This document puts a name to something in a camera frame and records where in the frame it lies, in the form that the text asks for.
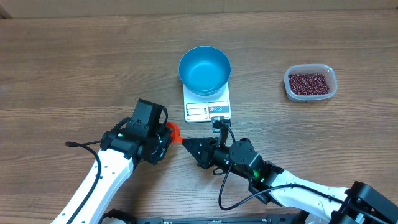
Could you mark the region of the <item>red measuring scoop blue handle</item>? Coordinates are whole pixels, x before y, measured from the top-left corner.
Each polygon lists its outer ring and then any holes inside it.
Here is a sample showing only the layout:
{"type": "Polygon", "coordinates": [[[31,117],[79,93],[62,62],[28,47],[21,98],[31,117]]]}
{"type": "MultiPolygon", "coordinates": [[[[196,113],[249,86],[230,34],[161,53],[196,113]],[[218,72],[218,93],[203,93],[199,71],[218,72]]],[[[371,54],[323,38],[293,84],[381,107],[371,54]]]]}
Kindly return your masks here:
{"type": "Polygon", "coordinates": [[[170,135],[172,138],[172,144],[173,143],[182,144],[183,137],[181,137],[179,126],[174,122],[168,121],[166,124],[166,127],[170,128],[172,130],[172,133],[170,135]]]}

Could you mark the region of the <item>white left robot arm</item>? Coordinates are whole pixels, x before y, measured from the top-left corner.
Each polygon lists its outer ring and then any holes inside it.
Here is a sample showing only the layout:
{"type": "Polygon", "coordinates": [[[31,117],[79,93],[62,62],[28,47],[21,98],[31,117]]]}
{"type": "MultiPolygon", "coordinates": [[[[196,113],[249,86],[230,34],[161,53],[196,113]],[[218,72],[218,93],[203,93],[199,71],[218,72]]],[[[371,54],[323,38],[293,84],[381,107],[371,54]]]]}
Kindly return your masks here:
{"type": "Polygon", "coordinates": [[[97,143],[66,142],[68,147],[81,147],[91,152],[95,161],[65,208],[54,223],[99,223],[120,186],[130,178],[140,162],[156,165],[172,142],[172,129],[161,115],[166,107],[140,99],[132,116],[123,118],[105,132],[97,143]]]}

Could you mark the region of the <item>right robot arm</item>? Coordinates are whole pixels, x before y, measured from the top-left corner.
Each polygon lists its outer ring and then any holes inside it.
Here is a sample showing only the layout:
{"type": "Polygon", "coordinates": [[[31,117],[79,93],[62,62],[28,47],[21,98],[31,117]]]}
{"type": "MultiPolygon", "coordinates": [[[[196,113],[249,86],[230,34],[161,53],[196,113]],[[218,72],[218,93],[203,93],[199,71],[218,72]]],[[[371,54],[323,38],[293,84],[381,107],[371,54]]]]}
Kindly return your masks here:
{"type": "Polygon", "coordinates": [[[232,210],[256,198],[264,204],[294,207],[328,223],[397,223],[397,205],[368,184],[329,187],[298,178],[291,172],[265,161],[248,139],[226,147],[218,138],[188,138],[182,146],[198,166],[216,166],[248,180],[252,193],[228,207],[232,210]]]}

